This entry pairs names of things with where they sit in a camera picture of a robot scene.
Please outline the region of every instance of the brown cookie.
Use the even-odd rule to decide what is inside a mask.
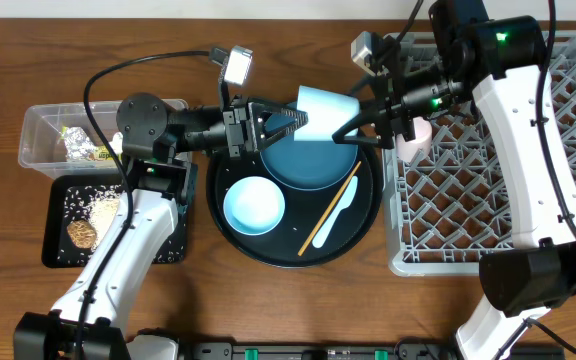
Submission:
[[[81,249],[89,249],[97,239],[95,229],[85,220],[71,222],[66,228],[72,243]]]

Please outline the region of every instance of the pink object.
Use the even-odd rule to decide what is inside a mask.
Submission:
[[[397,157],[405,162],[411,162],[420,149],[424,155],[430,154],[432,146],[432,125],[421,117],[413,119],[415,126],[415,140],[405,141],[402,135],[397,135],[395,140]]]

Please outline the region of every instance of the wooden chopstick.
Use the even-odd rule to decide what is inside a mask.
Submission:
[[[326,209],[324,214],[321,216],[321,219],[319,219],[319,222],[317,223],[317,225],[315,225],[315,228],[312,229],[312,232],[308,236],[308,239],[306,239],[306,242],[302,245],[301,250],[299,250],[299,253],[298,253],[299,256],[303,255],[304,251],[306,251],[306,248],[308,247],[308,245],[310,245],[310,242],[312,241],[312,239],[317,234],[317,231],[319,231],[319,229],[321,228],[321,225],[324,224],[324,221],[326,220],[326,218],[328,218],[328,215],[330,214],[332,209],[337,204],[337,201],[339,201],[341,194],[343,194],[344,191],[346,191],[348,184],[350,184],[350,180],[352,179],[353,176],[355,176],[357,169],[359,169],[359,165],[361,165],[361,161],[357,163],[357,165],[355,166],[354,169],[352,169],[352,171],[350,172],[350,175],[348,175],[348,178],[346,179],[344,184],[341,186],[341,188],[337,192],[337,195],[335,195],[335,197],[332,199],[332,202],[330,203],[330,205],[328,205],[328,209]]]

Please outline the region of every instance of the black tray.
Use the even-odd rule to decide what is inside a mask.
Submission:
[[[325,244],[320,249],[310,245],[301,257],[297,252],[345,178],[322,190],[297,190],[275,180],[259,155],[231,160],[221,152],[211,159],[208,168],[208,207],[221,233],[249,257],[279,267],[320,265],[336,259],[355,246],[368,232],[379,212],[383,187],[379,159],[372,147],[359,147],[355,164],[357,161],[361,161],[362,165],[356,174],[359,185],[352,204],[339,214]],[[223,213],[227,189],[248,176],[262,176],[272,180],[279,186],[286,200],[286,212],[279,225],[259,236],[247,236],[233,230]]]
[[[87,186],[111,186],[120,185],[121,177],[117,175],[66,175],[56,179],[52,183],[50,190],[50,200],[48,203],[48,216],[46,219],[46,230],[44,232],[44,244],[41,252],[41,262],[49,268],[81,267],[88,263],[88,259],[93,252],[90,249],[76,247],[66,230],[68,224],[73,221],[73,215],[66,217],[64,211],[64,201],[68,189],[80,190],[80,196],[84,205],[88,203],[87,196],[84,196],[84,188]],[[186,216],[180,218],[186,222]],[[186,252],[186,232],[182,231],[181,236],[174,240],[166,241],[157,255],[153,259],[153,264],[172,264],[181,261]]]

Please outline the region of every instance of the wooden tabletop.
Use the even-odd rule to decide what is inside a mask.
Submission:
[[[81,271],[41,264],[51,179],[17,163],[28,107],[81,101],[90,76],[123,60],[213,45],[254,50],[247,94],[290,101],[302,84],[343,92],[361,76],[349,57],[357,34],[385,34],[402,26],[396,21],[0,20],[0,359],[12,358],[12,334],[21,316],[47,313]],[[576,24],[561,27],[576,29]],[[428,24],[413,30],[427,31]],[[92,100],[121,100],[145,91],[191,105],[215,104],[217,73],[205,59],[135,66],[99,81]],[[217,230],[205,197],[208,162],[199,153],[195,161],[199,184],[187,259],[150,269],[127,335],[165,327],[193,341],[443,340],[469,318],[482,296],[476,277],[395,276],[386,266],[383,214],[357,246],[326,265],[288,270],[256,262]],[[576,298],[543,321],[576,345]],[[534,329],[522,341],[550,342]]]

